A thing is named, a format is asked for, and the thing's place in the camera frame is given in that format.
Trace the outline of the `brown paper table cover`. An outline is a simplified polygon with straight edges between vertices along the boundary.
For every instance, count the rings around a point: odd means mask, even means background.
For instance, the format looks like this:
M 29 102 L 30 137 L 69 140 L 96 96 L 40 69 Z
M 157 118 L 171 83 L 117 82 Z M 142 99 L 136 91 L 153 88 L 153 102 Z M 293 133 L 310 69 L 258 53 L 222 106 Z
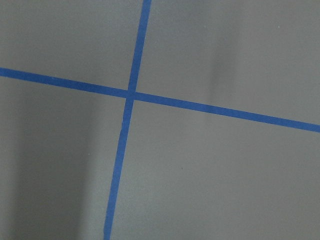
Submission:
M 3 0 L 3 240 L 317 240 L 317 0 Z

